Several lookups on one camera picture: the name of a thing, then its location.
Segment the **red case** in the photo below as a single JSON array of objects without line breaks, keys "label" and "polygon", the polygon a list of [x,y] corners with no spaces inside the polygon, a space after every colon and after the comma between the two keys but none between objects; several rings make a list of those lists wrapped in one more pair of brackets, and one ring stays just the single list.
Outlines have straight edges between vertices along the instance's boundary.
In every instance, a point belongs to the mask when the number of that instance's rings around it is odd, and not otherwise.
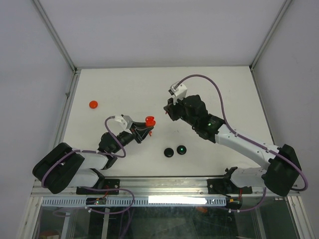
[{"label": "red case", "polygon": [[91,102],[89,103],[89,107],[90,107],[91,109],[96,109],[96,108],[98,107],[98,102],[97,102],[97,101],[91,101]]},{"label": "red case", "polygon": [[155,117],[154,116],[147,116],[145,118],[146,127],[154,127],[156,125]]}]

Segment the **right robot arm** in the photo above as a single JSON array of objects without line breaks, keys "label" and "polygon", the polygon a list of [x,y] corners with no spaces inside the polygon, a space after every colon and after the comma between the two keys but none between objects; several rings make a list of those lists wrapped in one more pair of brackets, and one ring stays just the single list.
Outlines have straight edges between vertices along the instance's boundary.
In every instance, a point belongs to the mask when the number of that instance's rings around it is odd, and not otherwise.
[{"label": "right robot arm", "polygon": [[258,164],[257,168],[231,167],[226,170],[223,188],[234,193],[243,187],[265,187],[287,196],[301,173],[294,149],[257,142],[231,130],[224,119],[208,113],[199,95],[182,100],[168,99],[163,108],[172,121],[183,120],[204,140],[229,147]]}]

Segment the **black case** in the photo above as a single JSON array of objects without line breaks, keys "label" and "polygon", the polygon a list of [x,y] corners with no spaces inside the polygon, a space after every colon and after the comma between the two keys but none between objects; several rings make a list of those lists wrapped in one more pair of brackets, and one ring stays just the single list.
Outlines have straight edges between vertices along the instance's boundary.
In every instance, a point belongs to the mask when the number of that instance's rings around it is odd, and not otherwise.
[{"label": "black case", "polygon": [[172,148],[168,147],[168,148],[166,148],[166,149],[164,150],[163,153],[164,153],[165,157],[170,158],[170,157],[173,157],[173,155],[174,155],[174,150],[173,150]]},{"label": "black case", "polygon": [[187,149],[184,145],[179,145],[176,149],[177,153],[180,155],[184,155],[187,152]]}]

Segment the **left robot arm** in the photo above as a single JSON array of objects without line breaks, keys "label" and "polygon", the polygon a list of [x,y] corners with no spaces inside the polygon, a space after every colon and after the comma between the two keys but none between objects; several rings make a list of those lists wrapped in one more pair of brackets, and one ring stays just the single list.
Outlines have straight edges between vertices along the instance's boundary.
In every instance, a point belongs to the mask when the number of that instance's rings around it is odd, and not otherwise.
[{"label": "left robot arm", "polygon": [[79,193],[100,193],[103,189],[117,189],[102,174],[110,169],[119,158],[125,158],[126,145],[135,141],[140,144],[151,135],[156,125],[155,118],[146,117],[144,122],[133,121],[129,116],[111,116],[121,125],[123,131],[114,135],[109,129],[101,136],[96,150],[74,149],[65,142],[59,143],[33,168],[33,176],[43,188],[58,194],[68,187],[75,187]]}]

